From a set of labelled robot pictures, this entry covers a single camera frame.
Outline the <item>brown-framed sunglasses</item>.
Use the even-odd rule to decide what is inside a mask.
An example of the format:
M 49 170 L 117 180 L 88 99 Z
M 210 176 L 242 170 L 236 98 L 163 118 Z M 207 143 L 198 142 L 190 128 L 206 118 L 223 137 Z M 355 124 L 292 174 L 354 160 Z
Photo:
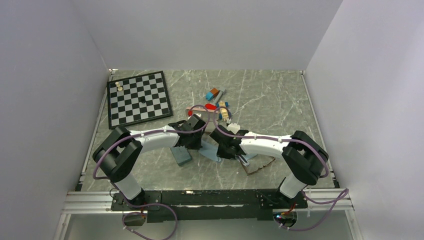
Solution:
M 251 159 L 249 159 L 249 166 L 243 166 L 241 163 L 241 167 L 243 168 L 244 172 L 247 176 L 252 176 L 264 168 L 270 166 L 274 161 L 276 160 L 275 157 L 270 156 L 255 156 Z

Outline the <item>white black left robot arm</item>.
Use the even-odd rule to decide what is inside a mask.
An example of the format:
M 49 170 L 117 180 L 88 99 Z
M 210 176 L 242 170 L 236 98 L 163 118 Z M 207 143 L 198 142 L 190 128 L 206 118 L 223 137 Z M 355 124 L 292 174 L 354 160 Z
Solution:
M 145 202 L 145 191 L 131 171 L 139 155 L 161 148 L 199 150 L 207 123 L 198 115 L 147 131 L 129 131 L 116 127 L 92 154 L 96 169 L 124 195 L 124 204 L 131 210 Z

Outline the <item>light blue cleaning cloth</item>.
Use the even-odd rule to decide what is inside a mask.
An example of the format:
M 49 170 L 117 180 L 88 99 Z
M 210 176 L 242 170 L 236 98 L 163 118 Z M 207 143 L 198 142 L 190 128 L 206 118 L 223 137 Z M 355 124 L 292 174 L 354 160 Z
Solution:
M 217 163 L 221 163 L 223 160 L 218 156 L 218 146 L 211 144 L 203 139 L 201 140 L 201 148 L 198 150 L 198 152 L 207 159 Z

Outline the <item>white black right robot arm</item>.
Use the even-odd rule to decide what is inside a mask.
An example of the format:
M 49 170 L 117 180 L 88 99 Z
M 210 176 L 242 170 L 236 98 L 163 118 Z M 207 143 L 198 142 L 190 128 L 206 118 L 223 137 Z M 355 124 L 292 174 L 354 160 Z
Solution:
M 329 175 L 329 155 L 305 132 L 297 130 L 292 135 L 273 136 L 239 130 L 232 133 L 219 125 L 210 137 L 218 143 L 217 156 L 235 159 L 236 156 L 257 154 L 283 159 L 291 173 L 280 184 L 276 202 L 288 208 L 296 195 L 306 186 L 314 186 Z

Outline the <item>pink glasses case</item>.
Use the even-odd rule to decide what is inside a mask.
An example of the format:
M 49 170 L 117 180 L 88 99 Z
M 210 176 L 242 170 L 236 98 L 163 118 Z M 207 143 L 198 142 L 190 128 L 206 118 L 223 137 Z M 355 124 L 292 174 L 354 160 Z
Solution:
M 206 133 L 212 133 L 216 126 L 214 124 L 214 121 L 220 120 L 220 113 L 219 111 L 214 111 L 213 109 L 205 109 L 203 107 L 187 107 L 185 109 L 185 113 L 187 116 L 191 116 L 193 114 L 198 115 L 204 122 L 207 122 L 205 132 Z

